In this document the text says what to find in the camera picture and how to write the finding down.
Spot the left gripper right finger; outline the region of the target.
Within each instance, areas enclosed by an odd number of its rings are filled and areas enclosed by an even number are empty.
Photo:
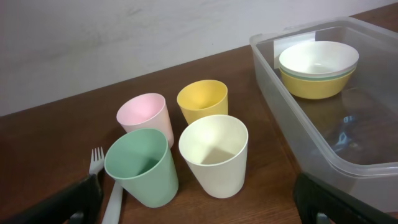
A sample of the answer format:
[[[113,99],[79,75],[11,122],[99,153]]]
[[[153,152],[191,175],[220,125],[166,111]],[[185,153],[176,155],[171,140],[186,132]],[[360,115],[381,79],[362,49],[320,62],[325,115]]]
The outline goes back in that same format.
[[[293,198],[304,224],[397,224],[397,219],[307,173],[297,176]]]

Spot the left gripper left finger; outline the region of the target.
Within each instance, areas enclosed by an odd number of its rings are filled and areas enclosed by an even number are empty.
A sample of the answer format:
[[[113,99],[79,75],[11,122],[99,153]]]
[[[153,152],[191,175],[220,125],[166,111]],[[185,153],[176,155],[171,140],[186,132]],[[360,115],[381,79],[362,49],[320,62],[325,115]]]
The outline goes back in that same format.
[[[104,193],[96,174],[90,174],[3,223],[64,223],[76,213],[75,223],[96,223]]]

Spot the yellow plastic bowl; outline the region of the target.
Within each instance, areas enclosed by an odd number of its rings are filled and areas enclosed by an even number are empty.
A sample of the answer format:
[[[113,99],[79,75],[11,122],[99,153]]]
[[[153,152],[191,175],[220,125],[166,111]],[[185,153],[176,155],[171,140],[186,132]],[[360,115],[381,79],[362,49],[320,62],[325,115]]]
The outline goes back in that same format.
[[[354,68],[340,76],[327,79],[295,77],[282,69],[280,70],[280,74],[282,83],[292,95],[299,98],[319,100],[335,96],[341,92],[355,70]]]

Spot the pink plastic cup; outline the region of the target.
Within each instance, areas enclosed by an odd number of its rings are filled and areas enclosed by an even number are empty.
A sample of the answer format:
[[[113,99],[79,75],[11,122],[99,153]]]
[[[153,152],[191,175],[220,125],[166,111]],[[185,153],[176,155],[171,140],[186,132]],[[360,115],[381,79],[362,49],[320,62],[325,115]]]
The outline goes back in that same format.
[[[166,100],[159,93],[145,93],[125,102],[116,119],[127,133],[142,128],[158,129],[166,136],[169,148],[174,144]]]

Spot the green plastic bowl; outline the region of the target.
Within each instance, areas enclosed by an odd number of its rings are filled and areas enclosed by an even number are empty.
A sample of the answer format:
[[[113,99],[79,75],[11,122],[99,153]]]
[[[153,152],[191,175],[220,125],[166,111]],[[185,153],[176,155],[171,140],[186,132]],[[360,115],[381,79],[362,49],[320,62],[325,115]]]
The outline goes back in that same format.
[[[298,79],[302,79],[302,80],[320,81],[320,80],[332,80],[332,79],[343,77],[345,75],[349,75],[350,73],[352,73],[353,71],[356,70],[356,67],[353,67],[352,69],[347,70],[345,72],[337,73],[336,75],[329,75],[329,76],[323,76],[323,77],[296,75],[291,72],[287,72],[282,68],[279,68],[279,70],[281,73],[284,73],[290,77],[294,77],[294,78],[298,78]]]

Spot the cream plastic bowl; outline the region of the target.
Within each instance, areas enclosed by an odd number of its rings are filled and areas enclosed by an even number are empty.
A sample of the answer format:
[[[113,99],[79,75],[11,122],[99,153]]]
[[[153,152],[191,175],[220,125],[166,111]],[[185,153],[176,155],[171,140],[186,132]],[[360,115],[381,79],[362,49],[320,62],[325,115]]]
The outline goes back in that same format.
[[[296,75],[323,77],[357,66],[359,52],[352,46],[332,41],[311,41],[293,45],[279,55],[279,68]]]

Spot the clear plastic storage container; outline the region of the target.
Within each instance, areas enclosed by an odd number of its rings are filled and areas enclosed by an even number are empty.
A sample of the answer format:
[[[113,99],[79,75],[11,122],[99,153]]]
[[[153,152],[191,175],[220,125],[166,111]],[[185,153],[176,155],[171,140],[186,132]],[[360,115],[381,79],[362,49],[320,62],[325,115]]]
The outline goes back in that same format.
[[[289,93],[274,49],[298,40],[354,47],[359,63],[335,96]],[[397,211],[397,33],[338,17],[250,38],[257,84],[300,168],[383,212]]]

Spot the grey plastic spoon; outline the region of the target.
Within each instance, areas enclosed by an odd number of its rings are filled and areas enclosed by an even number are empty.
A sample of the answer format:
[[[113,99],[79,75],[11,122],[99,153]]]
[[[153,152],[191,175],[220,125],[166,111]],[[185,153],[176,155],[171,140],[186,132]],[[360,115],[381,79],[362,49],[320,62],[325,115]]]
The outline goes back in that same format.
[[[118,224],[123,200],[123,188],[115,182],[101,224]]]

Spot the grey plastic fork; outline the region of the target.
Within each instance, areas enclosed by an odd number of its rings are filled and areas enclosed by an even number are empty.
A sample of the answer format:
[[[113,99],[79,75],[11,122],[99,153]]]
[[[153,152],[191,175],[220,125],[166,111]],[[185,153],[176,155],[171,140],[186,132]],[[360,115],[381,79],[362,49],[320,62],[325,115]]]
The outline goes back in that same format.
[[[102,147],[97,147],[91,150],[91,161],[89,174],[98,175],[104,168],[104,152]]]

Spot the green plastic cup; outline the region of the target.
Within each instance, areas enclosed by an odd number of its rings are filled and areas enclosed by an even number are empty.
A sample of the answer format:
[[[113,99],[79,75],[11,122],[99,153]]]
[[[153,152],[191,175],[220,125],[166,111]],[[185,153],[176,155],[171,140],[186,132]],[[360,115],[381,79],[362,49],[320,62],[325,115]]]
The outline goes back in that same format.
[[[169,143],[158,129],[144,128],[121,136],[108,149],[106,173],[140,203],[162,207],[177,194],[178,177]]]

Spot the cream plastic cup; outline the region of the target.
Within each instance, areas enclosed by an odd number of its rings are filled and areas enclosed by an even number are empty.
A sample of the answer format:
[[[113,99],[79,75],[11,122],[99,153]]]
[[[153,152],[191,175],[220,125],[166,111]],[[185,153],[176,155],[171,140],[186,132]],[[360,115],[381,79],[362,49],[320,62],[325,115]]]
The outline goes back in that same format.
[[[216,114],[189,124],[178,148],[203,190],[215,198],[228,198],[244,185],[248,140],[241,120]]]

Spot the yellow plastic cup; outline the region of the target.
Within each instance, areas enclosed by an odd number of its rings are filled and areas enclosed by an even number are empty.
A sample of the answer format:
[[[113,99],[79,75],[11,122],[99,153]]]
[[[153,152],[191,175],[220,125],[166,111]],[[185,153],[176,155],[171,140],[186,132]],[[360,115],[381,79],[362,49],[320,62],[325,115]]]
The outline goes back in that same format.
[[[205,116],[228,115],[228,87],[218,80],[200,80],[184,87],[177,103],[188,125]]]

